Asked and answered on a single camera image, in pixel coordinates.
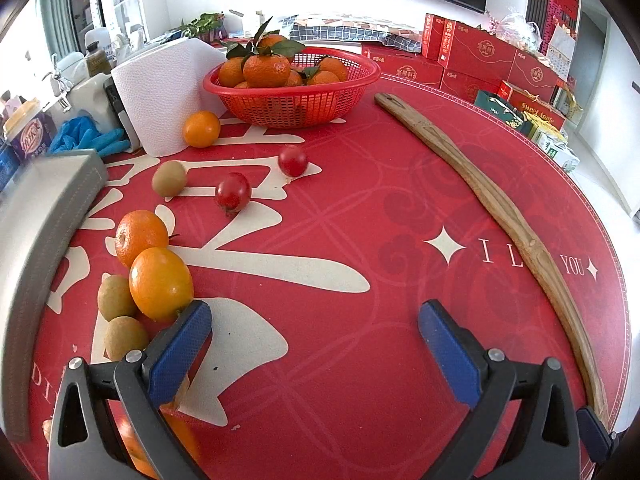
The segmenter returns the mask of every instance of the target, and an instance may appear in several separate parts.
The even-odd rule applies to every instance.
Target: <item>blue glove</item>
[[[91,117],[81,116],[60,126],[60,131],[51,141],[49,153],[91,148],[101,157],[105,157],[123,152],[130,147],[131,143],[125,138],[123,129],[115,128],[106,134],[101,134]]]

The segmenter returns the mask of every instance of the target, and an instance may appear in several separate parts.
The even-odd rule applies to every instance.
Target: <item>wooden spatula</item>
[[[441,129],[394,95],[379,93],[376,94],[375,100],[379,106],[392,114],[456,170],[488,213],[513,240],[522,261],[529,267],[542,290],[545,291],[569,338],[584,381],[589,405],[607,426],[609,423],[607,397],[598,373],[591,341],[584,329],[574,298],[558,266],[538,235],[504,191],[466,158]]]

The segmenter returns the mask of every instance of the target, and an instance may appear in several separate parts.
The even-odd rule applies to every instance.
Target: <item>red tablecloth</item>
[[[529,362],[558,357],[574,404],[584,404],[567,338],[510,240],[444,161],[376,107],[379,91],[446,132],[549,248],[591,336],[615,420],[630,345],[625,285],[590,204],[488,114],[384,76],[344,121],[278,132],[226,121],[233,124],[215,147],[168,157],[189,168],[186,196],[169,202],[150,188],[159,159],[110,164],[112,180],[72,239],[40,323],[32,440],[16,446],[37,478],[47,478],[40,427],[63,366],[74,355],[104,359],[97,289],[103,273],[126,273],[110,237],[139,208],[179,234],[172,248],[190,266],[196,297],[212,307],[213,342],[182,406],[211,478],[420,478],[466,413],[417,331],[429,298],[486,348]],[[290,184],[275,163],[283,142],[304,142],[313,163]],[[254,200],[229,221],[212,191],[233,170],[252,182]],[[507,434],[501,427],[480,472]]]

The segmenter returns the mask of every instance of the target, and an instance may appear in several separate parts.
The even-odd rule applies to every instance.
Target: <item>red plastic basket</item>
[[[249,124],[301,128],[328,123],[358,103],[365,86],[380,78],[380,67],[368,57],[319,46],[306,47],[296,54],[293,64],[313,66],[324,56],[341,60],[349,71],[349,79],[326,85],[236,89],[220,86],[220,66],[217,66],[205,76],[202,84],[205,90],[220,96],[233,115]]]

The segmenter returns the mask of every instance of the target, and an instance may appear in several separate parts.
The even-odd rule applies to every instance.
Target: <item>metal screw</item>
[[[127,353],[125,359],[127,360],[127,363],[137,363],[140,361],[141,357],[142,352],[140,350],[131,350]]]
[[[72,370],[75,370],[76,368],[79,368],[81,364],[82,364],[82,358],[74,357],[73,359],[71,359],[71,361],[69,361],[69,368],[71,368]]]
[[[562,367],[561,364],[560,364],[560,361],[558,359],[556,359],[555,357],[550,357],[549,359],[547,359],[546,360],[546,364],[552,370],[559,370]]]
[[[499,348],[489,349],[487,355],[489,356],[489,359],[491,359],[491,361],[495,361],[497,363],[501,363],[502,361],[504,361],[504,352]]]

